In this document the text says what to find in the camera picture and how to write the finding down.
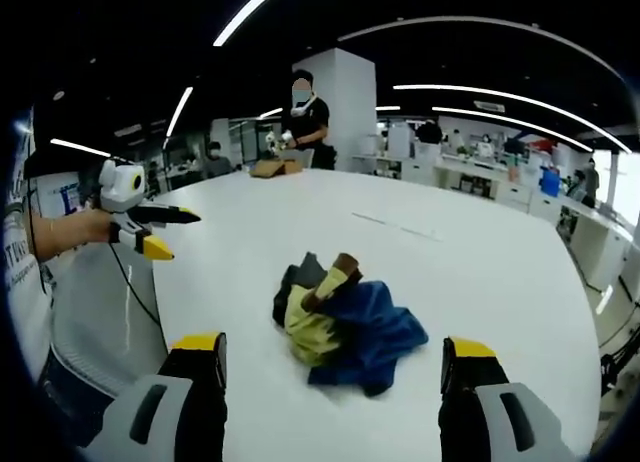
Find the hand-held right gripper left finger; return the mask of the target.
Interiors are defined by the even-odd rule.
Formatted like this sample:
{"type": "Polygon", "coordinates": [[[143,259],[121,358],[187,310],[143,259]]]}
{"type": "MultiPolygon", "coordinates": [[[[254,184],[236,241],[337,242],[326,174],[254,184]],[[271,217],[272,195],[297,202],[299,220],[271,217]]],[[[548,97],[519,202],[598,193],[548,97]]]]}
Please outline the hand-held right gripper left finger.
{"type": "Polygon", "coordinates": [[[221,461],[226,404],[226,334],[188,335],[107,407],[88,461],[221,461]]]}

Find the person's left hand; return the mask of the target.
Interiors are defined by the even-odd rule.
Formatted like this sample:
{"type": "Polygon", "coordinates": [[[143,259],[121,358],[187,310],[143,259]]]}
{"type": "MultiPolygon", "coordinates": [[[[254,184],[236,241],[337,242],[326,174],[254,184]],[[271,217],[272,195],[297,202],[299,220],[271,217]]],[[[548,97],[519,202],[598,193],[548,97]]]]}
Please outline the person's left hand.
{"type": "Polygon", "coordinates": [[[73,235],[77,245],[109,243],[116,225],[112,215],[102,209],[88,209],[72,216],[73,235]]]}

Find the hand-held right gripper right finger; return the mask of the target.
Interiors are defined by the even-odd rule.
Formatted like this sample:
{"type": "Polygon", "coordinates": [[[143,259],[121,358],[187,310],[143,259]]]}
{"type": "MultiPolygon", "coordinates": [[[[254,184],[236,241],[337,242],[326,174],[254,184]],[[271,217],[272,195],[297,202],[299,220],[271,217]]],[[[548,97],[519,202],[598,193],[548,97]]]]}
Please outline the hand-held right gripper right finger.
{"type": "Polygon", "coordinates": [[[441,407],[443,461],[574,461],[561,422],[526,385],[511,382],[486,345],[443,341],[441,407]]]}

